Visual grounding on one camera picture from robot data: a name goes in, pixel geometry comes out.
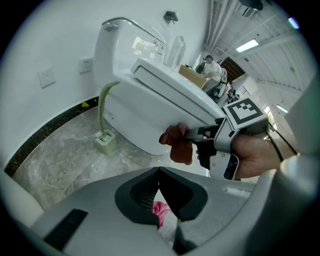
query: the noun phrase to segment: black baseboard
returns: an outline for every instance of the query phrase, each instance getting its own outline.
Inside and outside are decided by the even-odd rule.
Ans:
[[[26,142],[17,150],[17,152],[10,159],[4,171],[12,177],[23,161],[30,155],[30,153],[50,134],[52,134],[59,127],[63,126],[66,122],[75,118],[83,112],[86,112],[98,105],[99,97],[94,97],[89,100],[84,101],[86,105],[83,106],[82,103],[68,109],[67,111],[56,116],[44,126],[42,126],[38,131],[36,131]]]

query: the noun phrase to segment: toilet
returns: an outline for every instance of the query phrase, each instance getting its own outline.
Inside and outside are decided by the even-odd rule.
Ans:
[[[184,51],[186,46],[177,42]],[[181,54],[173,51],[172,66],[163,63],[166,51],[164,38],[151,25],[119,17],[102,24],[93,57],[97,86],[120,81],[105,98],[104,118],[152,155],[170,149],[159,143],[170,125],[181,122],[193,129],[225,117],[205,92],[173,68],[179,65]]]

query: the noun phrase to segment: marble floor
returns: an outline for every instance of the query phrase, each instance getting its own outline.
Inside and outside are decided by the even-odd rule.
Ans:
[[[170,152],[151,155],[139,149],[119,134],[107,121],[105,129],[114,131],[117,149],[112,156],[95,148],[99,131],[98,109],[92,108],[54,131],[24,160],[13,179],[47,210],[84,185],[132,172],[137,169],[165,166],[199,175],[208,175],[197,160],[193,148],[193,163],[173,162]]]

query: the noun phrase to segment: light switch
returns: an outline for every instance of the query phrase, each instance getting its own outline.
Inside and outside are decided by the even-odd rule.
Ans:
[[[56,82],[54,72],[51,68],[42,72],[38,72],[38,76],[42,88]]]

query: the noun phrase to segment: wall outlet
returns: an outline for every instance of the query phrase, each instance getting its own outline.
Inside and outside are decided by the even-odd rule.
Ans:
[[[80,73],[89,72],[92,70],[92,58],[80,59]]]

